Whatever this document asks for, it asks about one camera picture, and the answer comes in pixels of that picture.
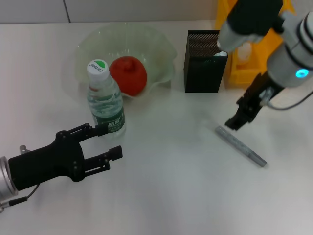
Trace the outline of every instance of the clear glass bowl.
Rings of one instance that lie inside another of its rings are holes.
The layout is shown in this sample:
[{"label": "clear glass bowl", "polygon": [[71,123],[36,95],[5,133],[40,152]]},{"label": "clear glass bowl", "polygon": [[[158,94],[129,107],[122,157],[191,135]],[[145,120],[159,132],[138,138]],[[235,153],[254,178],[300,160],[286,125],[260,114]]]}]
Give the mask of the clear glass bowl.
[{"label": "clear glass bowl", "polygon": [[135,96],[141,97],[154,85],[174,77],[176,55],[173,45],[157,30],[140,23],[112,23],[95,30],[80,43],[75,52],[75,77],[88,83],[86,67],[91,60],[102,59],[110,65],[119,57],[134,56],[147,72],[147,85]]}]

